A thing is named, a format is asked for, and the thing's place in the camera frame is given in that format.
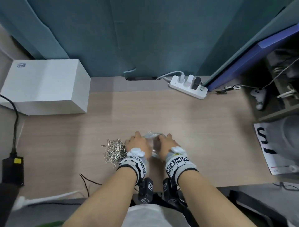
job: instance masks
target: white game controller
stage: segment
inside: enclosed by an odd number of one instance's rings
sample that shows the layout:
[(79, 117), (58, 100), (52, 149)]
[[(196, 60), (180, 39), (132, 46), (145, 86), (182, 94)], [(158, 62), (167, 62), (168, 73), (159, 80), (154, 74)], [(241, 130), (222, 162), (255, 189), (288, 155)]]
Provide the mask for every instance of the white game controller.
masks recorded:
[(255, 97), (257, 101), (257, 110), (261, 111), (264, 108), (266, 93), (267, 91), (265, 88), (255, 88), (250, 92), (250, 94)]

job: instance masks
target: person's right hand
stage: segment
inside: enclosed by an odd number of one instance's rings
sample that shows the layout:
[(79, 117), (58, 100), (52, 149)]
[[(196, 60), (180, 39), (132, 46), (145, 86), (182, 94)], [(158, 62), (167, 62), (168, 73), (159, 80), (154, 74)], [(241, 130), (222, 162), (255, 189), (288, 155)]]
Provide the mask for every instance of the person's right hand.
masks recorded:
[(159, 135), (159, 140), (161, 141), (161, 150), (159, 152), (159, 157), (162, 161), (166, 160), (166, 156), (171, 151), (172, 147), (180, 147), (180, 145), (172, 139), (171, 134), (168, 134), (167, 137), (165, 137), (164, 135)]

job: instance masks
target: wooden desk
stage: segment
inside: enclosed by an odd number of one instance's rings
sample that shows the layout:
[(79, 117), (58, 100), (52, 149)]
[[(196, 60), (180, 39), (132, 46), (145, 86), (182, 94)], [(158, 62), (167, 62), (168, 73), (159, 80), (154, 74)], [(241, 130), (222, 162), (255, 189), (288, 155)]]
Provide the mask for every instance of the wooden desk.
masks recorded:
[[(20, 195), (37, 198), (74, 190), (86, 194), (79, 173), (104, 183), (115, 170), (105, 164), (101, 145), (106, 139), (125, 140), (136, 130), (172, 133), (216, 187), (276, 182), (254, 120), (242, 90), (209, 94), (204, 100), (175, 90), (90, 93), (86, 114), (26, 118), (18, 144), (25, 160)], [(162, 191), (163, 176), (152, 173), (154, 190)], [(98, 187), (88, 185), (91, 192)]]

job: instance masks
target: power strip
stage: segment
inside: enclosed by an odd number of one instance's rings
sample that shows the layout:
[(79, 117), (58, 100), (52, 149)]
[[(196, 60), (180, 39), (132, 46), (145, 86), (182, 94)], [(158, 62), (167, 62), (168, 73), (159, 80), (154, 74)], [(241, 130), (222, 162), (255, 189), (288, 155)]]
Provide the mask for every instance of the power strip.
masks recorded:
[(198, 99), (204, 99), (207, 96), (208, 89), (202, 85), (198, 85), (197, 89), (192, 89), (193, 75), (189, 75), (188, 79), (184, 79), (182, 83), (179, 83), (179, 77), (173, 76), (169, 86), (178, 91), (184, 92)]

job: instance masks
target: yellow sticker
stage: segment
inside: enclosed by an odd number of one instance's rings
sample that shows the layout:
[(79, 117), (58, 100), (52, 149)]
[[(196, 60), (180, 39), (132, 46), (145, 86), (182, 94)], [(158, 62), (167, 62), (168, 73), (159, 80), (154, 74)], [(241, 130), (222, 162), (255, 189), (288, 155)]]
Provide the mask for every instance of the yellow sticker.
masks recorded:
[(20, 158), (15, 158), (14, 163), (15, 163), (15, 164), (21, 164), (21, 163), (22, 163), (22, 159), (20, 159)]

